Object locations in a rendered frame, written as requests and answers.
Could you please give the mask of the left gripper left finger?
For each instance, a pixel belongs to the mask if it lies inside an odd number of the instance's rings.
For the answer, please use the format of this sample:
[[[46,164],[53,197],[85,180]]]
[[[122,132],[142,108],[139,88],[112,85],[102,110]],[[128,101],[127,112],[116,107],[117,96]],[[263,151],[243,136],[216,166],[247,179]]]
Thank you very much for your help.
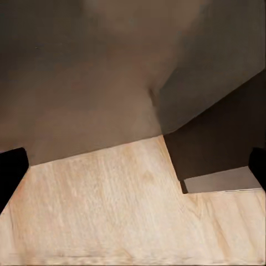
[[[0,154],[0,214],[29,169],[23,147]]]

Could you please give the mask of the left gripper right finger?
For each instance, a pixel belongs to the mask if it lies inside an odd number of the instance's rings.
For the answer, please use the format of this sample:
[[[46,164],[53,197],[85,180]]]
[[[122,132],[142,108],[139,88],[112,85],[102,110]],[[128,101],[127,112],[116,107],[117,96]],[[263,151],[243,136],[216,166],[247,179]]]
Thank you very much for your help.
[[[266,150],[254,147],[248,167],[266,192]]]

